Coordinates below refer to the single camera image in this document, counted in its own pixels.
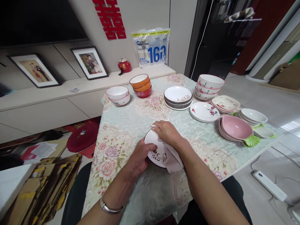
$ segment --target wristwatch-like bracelet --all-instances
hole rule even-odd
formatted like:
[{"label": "wristwatch-like bracelet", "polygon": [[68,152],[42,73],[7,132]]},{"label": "wristwatch-like bracelet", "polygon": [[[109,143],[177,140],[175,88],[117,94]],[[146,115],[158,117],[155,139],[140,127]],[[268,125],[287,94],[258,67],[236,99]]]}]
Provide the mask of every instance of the wristwatch-like bracelet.
[{"label": "wristwatch-like bracelet", "polygon": [[100,198],[100,206],[103,211],[105,211],[109,214],[118,214],[124,210],[124,206],[122,206],[122,208],[120,208],[118,210],[113,210],[113,209],[108,208],[106,206],[106,203],[103,201],[102,197]]}]

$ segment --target red bowl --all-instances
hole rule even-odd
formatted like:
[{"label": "red bowl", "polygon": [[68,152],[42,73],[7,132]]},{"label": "red bowl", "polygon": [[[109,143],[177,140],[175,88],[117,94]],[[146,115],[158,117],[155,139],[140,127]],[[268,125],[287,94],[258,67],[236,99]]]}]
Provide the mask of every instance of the red bowl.
[{"label": "red bowl", "polygon": [[150,89],[143,91],[143,92],[136,92],[134,91],[134,93],[136,93],[137,96],[139,96],[140,98],[146,98],[151,94],[152,91],[152,86],[150,87]]}]

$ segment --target hand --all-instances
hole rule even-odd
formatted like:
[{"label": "hand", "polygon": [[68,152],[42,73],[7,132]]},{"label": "hand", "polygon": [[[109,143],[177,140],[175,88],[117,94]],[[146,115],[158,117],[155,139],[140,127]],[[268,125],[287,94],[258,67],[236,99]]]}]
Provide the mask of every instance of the hand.
[{"label": "hand", "polygon": [[183,139],[174,125],[168,121],[156,121],[154,125],[157,127],[151,129],[158,134],[160,139],[173,147],[176,147],[177,143]]},{"label": "hand", "polygon": [[153,143],[145,144],[144,138],[138,141],[133,153],[129,157],[126,165],[134,172],[138,177],[140,176],[148,166],[146,158],[149,151],[154,151],[157,146]]}]

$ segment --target plastic bag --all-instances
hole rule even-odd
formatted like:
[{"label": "plastic bag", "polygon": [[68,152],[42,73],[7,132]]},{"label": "plastic bag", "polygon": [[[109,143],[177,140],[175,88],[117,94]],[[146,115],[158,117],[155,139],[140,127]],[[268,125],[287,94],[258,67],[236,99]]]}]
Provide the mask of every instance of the plastic bag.
[{"label": "plastic bag", "polygon": [[167,63],[170,28],[142,29],[131,36],[140,68]]}]

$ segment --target framed photo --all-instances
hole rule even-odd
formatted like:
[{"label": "framed photo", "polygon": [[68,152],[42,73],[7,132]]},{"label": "framed photo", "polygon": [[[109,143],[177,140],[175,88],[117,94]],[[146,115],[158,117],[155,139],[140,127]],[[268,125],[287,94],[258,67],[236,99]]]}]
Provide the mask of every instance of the framed photo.
[{"label": "framed photo", "polygon": [[88,80],[108,77],[95,46],[71,49]]},{"label": "framed photo", "polygon": [[37,88],[47,88],[62,84],[38,53],[10,55],[7,57]]}]

